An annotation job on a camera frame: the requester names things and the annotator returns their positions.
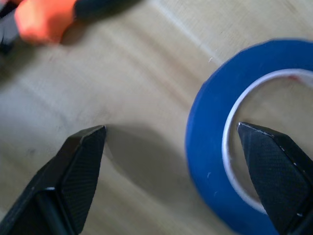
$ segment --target wooden table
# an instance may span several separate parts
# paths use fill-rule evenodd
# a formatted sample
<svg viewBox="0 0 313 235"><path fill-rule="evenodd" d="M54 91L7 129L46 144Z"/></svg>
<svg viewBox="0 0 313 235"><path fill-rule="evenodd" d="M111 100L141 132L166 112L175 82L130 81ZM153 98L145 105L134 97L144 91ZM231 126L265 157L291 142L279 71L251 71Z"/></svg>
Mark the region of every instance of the wooden table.
<svg viewBox="0 0 313 235"><path fill-rule="evenodd" d="M106 124L82 234L233 234L189 179L190 107L245 47L312 39L312 15L308 0L147 0L77 25L63 45L15 49L0 74L0 217L67 136Z"/></svg>

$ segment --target blue tape roll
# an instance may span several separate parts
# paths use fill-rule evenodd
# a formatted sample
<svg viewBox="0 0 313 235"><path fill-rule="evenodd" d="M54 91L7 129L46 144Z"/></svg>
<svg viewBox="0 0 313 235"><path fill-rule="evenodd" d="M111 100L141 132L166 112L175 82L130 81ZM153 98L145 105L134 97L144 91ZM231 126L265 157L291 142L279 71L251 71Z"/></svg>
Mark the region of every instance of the blue tape roll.
<svg viewBox="0 0 313 235"><path fill-rule="evenodd" d="M313 71L312 55L313 44L299 40L274 40L248 48L203 84L191 108L185 140L191 176L208 206L240 234L278 233L267 215L239 197L226 176L222 136L227 116L241 93L258 78L283 69Z"/></svg>

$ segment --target orange handle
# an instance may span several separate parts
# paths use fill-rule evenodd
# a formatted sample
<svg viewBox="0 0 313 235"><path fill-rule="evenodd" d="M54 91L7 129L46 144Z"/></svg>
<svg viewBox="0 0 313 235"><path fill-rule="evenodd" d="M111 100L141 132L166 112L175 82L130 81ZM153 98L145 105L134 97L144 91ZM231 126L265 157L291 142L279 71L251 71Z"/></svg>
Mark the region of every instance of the orange handle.
<svg viewBox="0 0 313 235"><path fill-rule="evenodd" d="M59 43L74 22L76 0L23 0L15 12L20 37L35 44Z"/></svg>

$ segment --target wooden surface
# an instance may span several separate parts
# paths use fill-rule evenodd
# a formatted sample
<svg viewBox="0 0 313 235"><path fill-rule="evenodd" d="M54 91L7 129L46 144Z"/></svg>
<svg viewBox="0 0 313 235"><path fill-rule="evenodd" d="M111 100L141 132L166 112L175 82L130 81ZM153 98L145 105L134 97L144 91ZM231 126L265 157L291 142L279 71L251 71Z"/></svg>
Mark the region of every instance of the wooden surface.
<svg viewBox="0 0 313 235"><path fill-rule="evenodd" d="M312 4L147 0L76 26L65 45L15 50L0 74L0 216L67 136L107 124L82 234L233 234L189 179L190 107L201 84L243 48L313 39Z"/></svg>

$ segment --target tool handle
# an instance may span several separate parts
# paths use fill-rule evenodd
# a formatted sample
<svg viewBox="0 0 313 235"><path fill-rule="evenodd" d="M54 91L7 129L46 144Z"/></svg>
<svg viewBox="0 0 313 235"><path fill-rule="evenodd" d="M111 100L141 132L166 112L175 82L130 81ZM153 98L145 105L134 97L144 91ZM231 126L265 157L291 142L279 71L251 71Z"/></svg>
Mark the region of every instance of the tool handle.
<svg viewBox="0 0 313 235"><path fill-rule="evenodd" d="M15 12L20 37L34 44L59 43L76 20L88 17L120 0L23 0Z"/></svg>

